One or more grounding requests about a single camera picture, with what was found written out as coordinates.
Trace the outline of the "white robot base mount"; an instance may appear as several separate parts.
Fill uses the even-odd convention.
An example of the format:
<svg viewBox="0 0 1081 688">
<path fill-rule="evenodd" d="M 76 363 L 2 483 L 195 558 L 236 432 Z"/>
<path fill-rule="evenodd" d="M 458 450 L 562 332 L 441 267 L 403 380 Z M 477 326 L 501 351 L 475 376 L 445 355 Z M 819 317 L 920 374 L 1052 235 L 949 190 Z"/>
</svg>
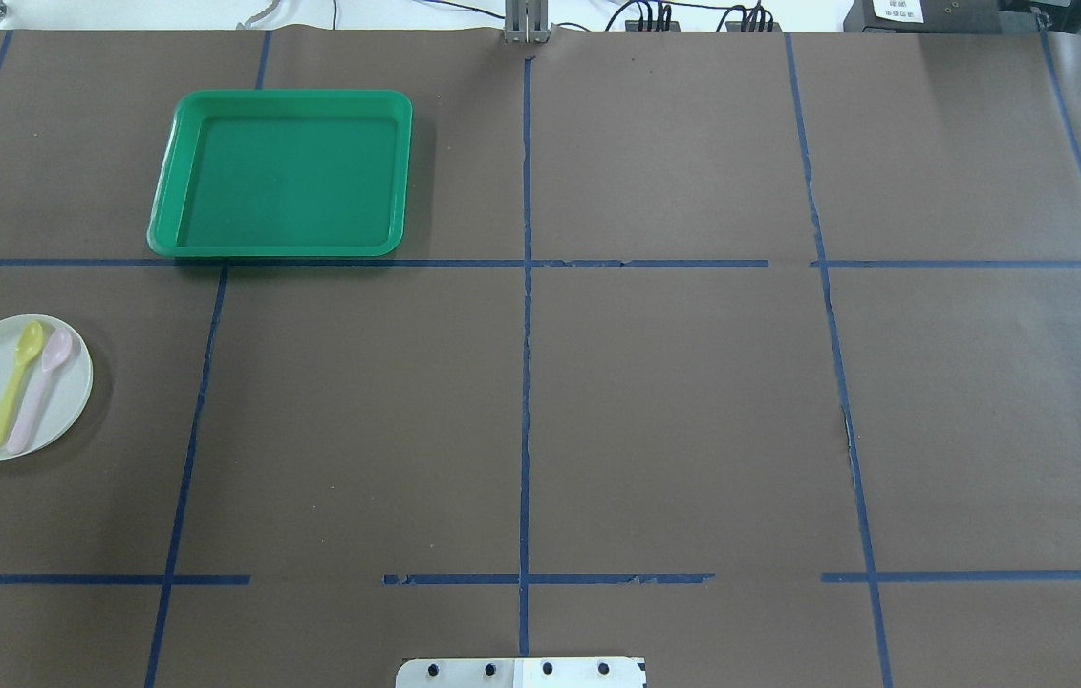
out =
<svg viewBox="0 0 1081 688">
<path fill-rule="evenodd" d="M 643 658 L 627 656 L 415 658 L 396 687 L 646 687 Z"/>
</svg>

